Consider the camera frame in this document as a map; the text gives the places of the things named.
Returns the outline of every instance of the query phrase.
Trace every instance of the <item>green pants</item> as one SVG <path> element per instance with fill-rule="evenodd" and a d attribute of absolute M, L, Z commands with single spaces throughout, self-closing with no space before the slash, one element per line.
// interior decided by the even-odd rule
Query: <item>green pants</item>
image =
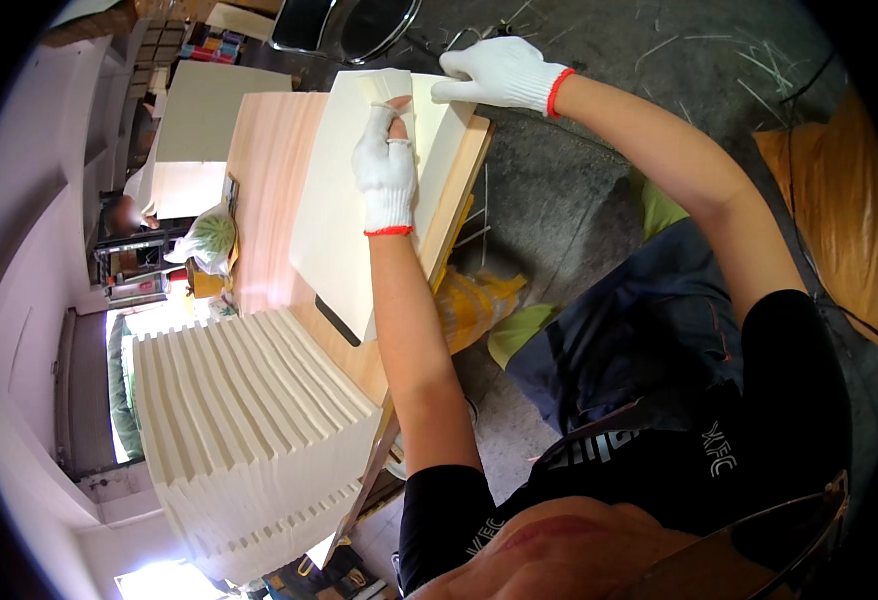
<path fill-rule="evenodd" d="M 629 172 L 629 193 L 642 222 L 643 244 L 688 216 L 636 167 Z M 489 354 L 495 363 L 505 370 L 509 359 L 561 311 L 553 304 L 534 304 L 499 321 L 489 332 Z"/>

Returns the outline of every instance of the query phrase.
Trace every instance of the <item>white work glove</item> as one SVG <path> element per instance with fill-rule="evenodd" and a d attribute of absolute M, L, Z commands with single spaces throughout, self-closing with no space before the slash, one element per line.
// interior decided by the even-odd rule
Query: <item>white work glove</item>
<path fill-rule="evenodd" d="M 433 85 L 434 100 L 531 109 L 553 117 L 559 116 L 552 107 L 559 84 L 575 73 L 562 64 L 545 62 L 535 46 L 514 35 L 446 52 L 439 56 L 439 65 L 446 75 L 462 81 Z"/>
<path fill-rule="evenodd" d="M 412 231 L 416 167 L 412 142 L 393 108 L 401 108 L 410 99 L 405 96 L 389 104 L 374 103 L 366 131 L 352 151 L 355 186 L 366 199 L 366 235 L 405 235 Z"/>

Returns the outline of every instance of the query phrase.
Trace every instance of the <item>black cable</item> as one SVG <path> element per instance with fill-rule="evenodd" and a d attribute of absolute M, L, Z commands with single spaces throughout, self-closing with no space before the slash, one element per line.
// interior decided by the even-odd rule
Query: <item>black cable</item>
<path fill-rule="evenodd" d="M 835 51 L 829 52 L 829 55 L 826 56 L 826 59 L 823 61 L 822 65 L 816 70 L 815 74 L 808 80 L 808 82 L 800 87 L 794 94 L 781 100 L 780 104 L 785 104 L 786 102 L 790 102 L 789 104 L 789 116 L 788 116 L 788 131 L 786 133 L 786 150 L 788 150 L 788 161 L 789 161 L 789 209 L 792 216 L 792 229 L 795 234 L 796 244 L 799 246 L 799 252 L 802 254 L 803 258 L 805 258 L 805 264 L 808 265 L 808 268 L 812 270 L 812 274 L 815 276 L 816 282 L 819 284 L 819 287 L 825 289 L 825 285 L 823 285 L 822 280 L 819 278 L 819 270 L 815 268 L 815 265 L 812 263 L 812 260 L 808 257 L 808 253 L 805 252 L 802 235 L 799 232 L 799 222 L 796 221 L 796 199 L 795 199 L 795 191 L 793 187 L 793 178 L 792 178 L 792 130 L 795 128 L 795 114 L 796 114 L 796 101 L 800 96 L 805 94 L 809 88 L 812 87 L 812 84 L 823 74 L 826 70 L 826 67 L 829 66 L 829 63 L 832 62 L 832 59 L 835 57 Z M 845 306 L 841 306 L 835 300 L 832 301 L 832 304 L 826 304 L 823 302 L 819 302 L 816 298 L 813 297 L 813 301 L 816 306 L 822 306 L 823 308 L 831 308 L 833 310 L 838 310 L 839 312 L 847 315 L 848 317 L 855 319 L 862 325 L 866 330 L 871 331 L 878 337 L 878 329 L 871 326 L 867 322 L 865 322 L 862 318 L 858 318 L 853 311 L 849 310 Z"/>

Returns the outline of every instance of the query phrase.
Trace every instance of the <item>concrete floor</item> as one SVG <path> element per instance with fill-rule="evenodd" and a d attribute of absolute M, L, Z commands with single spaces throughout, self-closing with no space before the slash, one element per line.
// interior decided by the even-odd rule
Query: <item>concrete floor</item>
<path fill-rule="evenodd" d="M 482 29 L 507 18 L 521 0 L 424 2 L 410 34 L 438 48 L 443 30 Z M 637 93 L 685 117 L 735 158 L 756 182 L 779 219 L 809 290 L 824 294 L 796 246 L 778 188 L 750 137 L 782 127 L 736 80 L 742 79 L 786 119 L 772 78 L 736 51 L 749 44 L 768 64 L 761 42 L 789 56 L 793 90 L 829 54 L 829 42 L 795 0 L 536 0 L 547 20 L 530 10 L 516 19 L 519 33 L 553 62 Z M 693 38 L 691 36 L 731 36 Z M 652 54 L 642 57 L 662 42 Z M 439 72 L 432 56 L 407 51 L 401 40 L 368 68 L 395 66 Z M 301 90 L 329 90 L 340 66 L 250 44 L 242 65 L 302 78 Z M 786 69 L 786 64 L 779 65 Z M 835 60 L 799 102 L 797 121 L 826 120 L 846 85 Z M 508 249 L 530 276 L 527 304 L 567 304 L 638 247 L 637 217 L 624 194 L 628 164 L 587 130 L 524 110 L 481 106 L 498 126 L 489 150 L 491 240 Z M 477 198 L 485 190 L 476 186 Z M 837 311 L 822 309 L 853 399 L 853 509 L 878 457 L 878 348 L 858 336 Z M 478 405 L 476 437 L 496 501 L 525 481 L 531 463 L 556 438 L 531 404 L 494 365 L 480 342 L 453 357 L 466 394 Z M 356 550 L 376 574 L 394 581 L 388 555 L 398 546 L 401 504 L 360 523 Z"/>

